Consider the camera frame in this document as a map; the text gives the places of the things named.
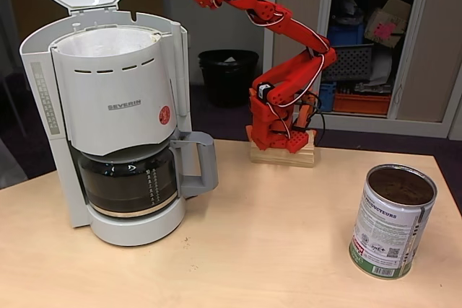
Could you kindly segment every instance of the plastic crate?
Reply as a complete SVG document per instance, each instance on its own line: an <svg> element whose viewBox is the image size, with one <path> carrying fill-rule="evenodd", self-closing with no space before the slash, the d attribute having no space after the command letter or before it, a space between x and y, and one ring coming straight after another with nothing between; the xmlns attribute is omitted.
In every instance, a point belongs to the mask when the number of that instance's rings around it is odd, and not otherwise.
<svg viewBox="0 0 462 308"><path fill-rule="evenodd" d="M375 95L335 94L334 111L386 115L390 101L391 95L382 97Z"/></svg>
<svg viewBox="0 0 462 308"><path fill-rule="evenodd" d="M332 46L361 45L364 40L365 27L360 25L331 25L327 38Z"/></svg>
<svg viewBox="0 0 462 308"><path fill-rule="evenodd" d="M334 95L336 87L336 82L321 83L321 86L319 87L319 99L321 100L321 107L319 108L320 111L332 111L332 108L334 107Z"/></svg>
<svg viewBox="0 0 462 308"><path fill-rule="evenodd" d="M323 72L323 82L369 81L372 74L373 46L336 47L337 61Z"/></svg>

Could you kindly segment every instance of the can rim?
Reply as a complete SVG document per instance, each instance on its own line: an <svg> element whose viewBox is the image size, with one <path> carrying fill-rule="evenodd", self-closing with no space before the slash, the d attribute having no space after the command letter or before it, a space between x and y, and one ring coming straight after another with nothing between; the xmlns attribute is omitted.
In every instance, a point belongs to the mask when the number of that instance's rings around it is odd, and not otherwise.
<svg viewBox="0 0 462 308"><path fill-rule="evenodd" d="M433 190L432 199L430 201L428 201L426 203L422 203L420 205L406 205L406 204L403 204L403 203L397 203L397 202L394 202L392 200L388 200L387 198L384 198L382 195L380 195L374 189L372 189L372 187L370 186L370 183L369 183L369 178L370 178L372 173L377 172L379 170L384 170L384 169L403 170L403 171L407 171L407 172L410 172L410 173L412 173L414 175L417 175L417 176L421 177L432 188L432 190ZM438 194L437 186L436 186L435 182L433 182L433 180L430 177L428 177L426 174L420 172L419 170L414 169L413 167L409 167L409 166L401 165L401 164L382 164L382 165L378 165L376 167L373 167L367 173L366 184L367 184L367 187L371 191L373 191L374 194L376 194L381 200L386 201L387 203L390 203L390 204L398 206L398 207L420 208L420 207L429 206L429 205L432 205L435 202L437 194Z"/></svg>

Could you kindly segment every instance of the robotic arm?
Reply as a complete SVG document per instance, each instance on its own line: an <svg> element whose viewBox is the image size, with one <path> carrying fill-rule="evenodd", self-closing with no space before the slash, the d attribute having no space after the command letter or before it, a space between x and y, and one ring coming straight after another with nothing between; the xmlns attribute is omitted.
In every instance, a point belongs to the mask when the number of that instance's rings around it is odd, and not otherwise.
<svg viewBox="0 0 462 308"><path fill-rule="evenodd" d="M307 49L293 59L258 77L250 89L253 125L249 137L260 149L285 148L296 153L308 143L307 126L313 113L314 98L309 93L319 74L336 60L326 38L292 18L290 10L266 0L194 0L210 9L223 2L246 11L256 26L286 35ZM299 119L293 123L295 105Z"/></svg>

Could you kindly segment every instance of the pink sticky note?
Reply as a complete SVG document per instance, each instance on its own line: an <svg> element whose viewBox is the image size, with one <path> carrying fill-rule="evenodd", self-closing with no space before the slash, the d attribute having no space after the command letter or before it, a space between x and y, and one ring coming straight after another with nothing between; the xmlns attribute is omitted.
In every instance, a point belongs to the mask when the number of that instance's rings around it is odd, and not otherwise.
<svg viewBox="0 0 462 308"><path fill-rule="evenodd" d="M377 28L374 30L374 36L377 36L378 38L382 40L387 40L390 38L391 34L393 34L393 31L396 28L396 24L394 23L387 23L383 25L382 23L379 23Z"/></svg>

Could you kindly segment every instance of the blue container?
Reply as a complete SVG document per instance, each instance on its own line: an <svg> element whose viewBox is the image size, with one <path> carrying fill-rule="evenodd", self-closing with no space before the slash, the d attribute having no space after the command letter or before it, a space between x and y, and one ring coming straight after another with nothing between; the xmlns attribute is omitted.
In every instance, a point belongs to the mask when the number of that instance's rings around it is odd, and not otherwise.
<svg viewBox="0 0 462 308"><path fill-rule="evenodd" d="M319 99L321 100L321 107L319 108L322 112L331 112L334 108L334 96L337 82L326 82L321 83L319 88Z"/></svg>
<svg viewBox="0 0 462 308"><path fill-rule="evenodd" d="M364 25L331 25L327 38L332 46L361 45L364 40Z"/></svg>

